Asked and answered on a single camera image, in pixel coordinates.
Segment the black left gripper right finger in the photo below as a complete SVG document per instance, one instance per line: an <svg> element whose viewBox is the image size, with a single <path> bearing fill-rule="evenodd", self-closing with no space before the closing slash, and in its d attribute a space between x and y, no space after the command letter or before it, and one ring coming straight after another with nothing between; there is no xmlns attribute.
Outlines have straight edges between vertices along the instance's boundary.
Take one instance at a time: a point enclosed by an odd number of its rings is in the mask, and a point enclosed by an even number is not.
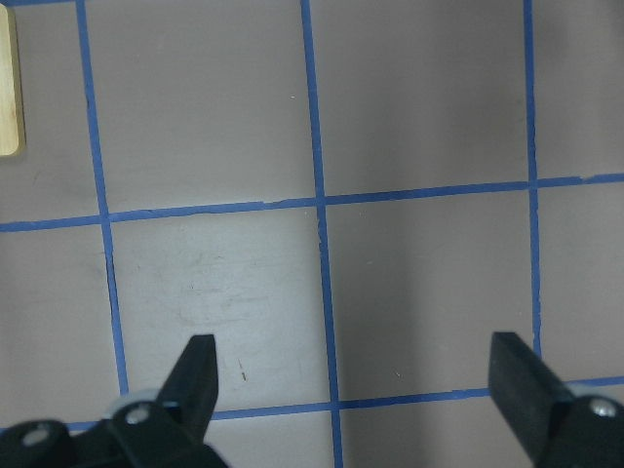
<svg viewBox="0 0 624 468"><path fill-rule="evenodd" d="M532 461L543 457L575 400L568 387L511 331L491 336L488 391Z"/></svg>

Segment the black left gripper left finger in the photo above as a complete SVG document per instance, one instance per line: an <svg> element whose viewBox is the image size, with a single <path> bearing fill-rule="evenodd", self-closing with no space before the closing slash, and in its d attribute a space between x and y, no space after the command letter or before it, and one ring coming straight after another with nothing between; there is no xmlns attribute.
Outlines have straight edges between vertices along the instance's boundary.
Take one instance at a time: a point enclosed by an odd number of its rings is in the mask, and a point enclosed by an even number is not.
<svg viewBox="0 0 624 468"><path fill-rule="evenodd" d="M193 335L158 392L156 403L195 441L203 442L217 398L215 336Z"/></svg>

